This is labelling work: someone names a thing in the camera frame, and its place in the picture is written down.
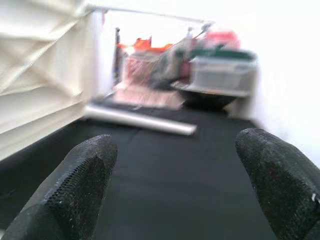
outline metal pipe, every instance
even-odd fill
[[[0,239],[5,235],[6,231],[3,229],[0,229]]]
[[[96,10],[100,9],[103,11],[117,11],[117,12],[127,12],[127,13],[135,13],[135,14],[146,14],[146,15],[153,15],[153,16],[159,16],[159,17],[166,17],[166,18],[173,18],[173,19],[178,19],[182,21],[188,21],[188,22],[194,22],[194,23],[199,23],[199,24],[204,24],[204,23],[214,23],[212,20],[205,20],[205,19],[199,19],[199,18],[194,18],[194,17],[186,17],[186,16],[177,16],[177,15],[171,15],[171,14],[165,14],[165,13],[157,13],[157,12],[151,12],[151,11],[140,11],[140,10],[133,10],[133,9],[128,9],[128,8],[120,8],[120,7],[113,7],[111,5],[105,5],[105,4],[100,4],[99,3],[89,3],[87,5],[88,10]]]
[[[197,129],[193,124],[92,104],[85,107],[84,117],[180,135],[192,135]]]

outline black rubber mat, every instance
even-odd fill
[[[136,112],[197,124],[198,130],[180,136],[74,122],[0,162],[0,228],[8,226],[72,147],[111,134],[118,157],[94,239],[276,239],[235,149],[237,133],[252,123],[190,109]]]

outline clear plastic container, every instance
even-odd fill
[[[195,57],[191,64],[193,88],[235,97],[246,97],[251,92],[257,68],[255,61]]]

